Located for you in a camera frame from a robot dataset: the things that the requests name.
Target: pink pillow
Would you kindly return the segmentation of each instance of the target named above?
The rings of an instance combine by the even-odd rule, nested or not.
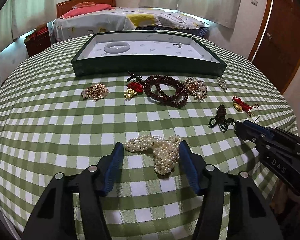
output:
[[[94,6],[72,9],[71,11],[68,11],[64,15],[60,16],[60,18],[61,19],[72,18],[74,16],[87,14],[91,12],[103,11],[107,9],[114,9],[114,7],[112,7],[110,4],[99,3]]]
[[[76,8],[88,7],[88,6],[94,6],[94,5],[96,5],[95,2],[81,2],[81,3],[76,4],[72,8],[76,9]]]

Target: gold ingot charm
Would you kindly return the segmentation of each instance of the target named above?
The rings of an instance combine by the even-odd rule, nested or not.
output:
[[[235,108],[237,111],[239,111],[239,112],[242,111],[242,107],[241,107],[238,103],[233,102],[233,106],[234,106],[234,108]]]

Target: bed sheet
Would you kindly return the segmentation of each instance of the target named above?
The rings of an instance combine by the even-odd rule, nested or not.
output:
[[[56,41],[64,41],[87,34],[135,30],[147,26],[194,30],[195,32],[209,25],[177,12],[166,12],[153,8],[117,8],[73,18],[58,18],[52,24],[52,33]]]

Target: wooden door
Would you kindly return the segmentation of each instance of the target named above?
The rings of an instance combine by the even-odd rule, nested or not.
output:
[[[300,5],[274,0],[253,64],[283,94],[300,65]]]

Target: metal screw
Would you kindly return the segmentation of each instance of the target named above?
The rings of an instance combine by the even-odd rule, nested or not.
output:
[[[206,166],[206,170],[207,170],[207,171],[214,171],[214,166],[208,164],[208,165]]]
[[[90,167],[88,168],[88,171],[90,171],[90,172],[95,172],[97,169],[98,169],[97,166],[92,165],[92,166],[90,166]]]
[[[245,171],[241,171],[240,176],[243,177],[243,178],[247,178],[247,177],[249,177],[249,174],[246,173]]]
[[[56,179],[62,179],[63,174],[62,174],[61,172],[59,172],[59,173],[57,173],[56,175],[54,175],[54,177],[55,177]]]

